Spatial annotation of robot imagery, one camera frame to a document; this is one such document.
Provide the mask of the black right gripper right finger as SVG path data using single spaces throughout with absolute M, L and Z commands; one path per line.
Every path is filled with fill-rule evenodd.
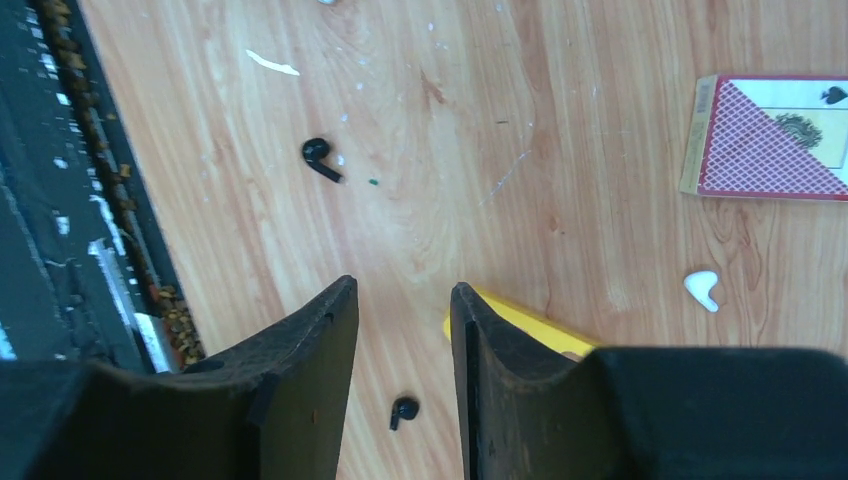
M 450 302 L 468 479 L 843 479 L 847 362 L 814 349 L 601 347 L 571 360 L 467 283 Z

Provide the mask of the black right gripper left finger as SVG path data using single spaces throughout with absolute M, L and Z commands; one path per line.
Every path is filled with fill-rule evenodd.
M 338 278 L 179 374 L 101 362 L 1 365 L 5 479 L 332 479 L 359 325 Z

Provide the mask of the white earbud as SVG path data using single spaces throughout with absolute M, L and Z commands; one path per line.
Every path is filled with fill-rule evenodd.
M 710 313 L 717 313 L 718 303 L 712 298 L 711 291 L 718 284 L 718 274 L 710 270 L 696 271 L 688 274 L 683 285 L 687 292 Z

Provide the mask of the yellow triangular plastic piece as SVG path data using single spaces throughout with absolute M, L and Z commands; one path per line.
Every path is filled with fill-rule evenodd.
M 597 340 L 555 324 L 543 315 L 489 291 L 478 289 L 477 293 L 513 329 L 573 361 L 580 361 L 600 345 Z

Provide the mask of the black earbud right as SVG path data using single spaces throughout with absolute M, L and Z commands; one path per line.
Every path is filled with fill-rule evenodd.
M 392 404 L 389 429 L 397 431 L 402 421 L 414 420 L 420 412 L 420 403 L 413 396 L 398 397 Z

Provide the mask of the white paper scrap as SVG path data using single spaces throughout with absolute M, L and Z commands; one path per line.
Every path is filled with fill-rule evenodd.
M 258 65 L 260 65 L 263 68 L 266 68 L 268 70 L 272 70 L 272 71 L 275 71 L 275 72 L 279 72 L 279 73 L 289 75 L 289 76 L 294 76 L 294 77 L 299 77 L 301 75 L 300 71 L 297 70 L 295 67 L 293 67 L 290 64 L 277 63 L 277 62 L 268 60 L 268 59 L 262 57 L 261 55 L 259 55 L 258 53 L 256 53 L 255 51 L 250 50 L 250 49 L 246 49 L 245 53 L 256 64 L 258 64 Z

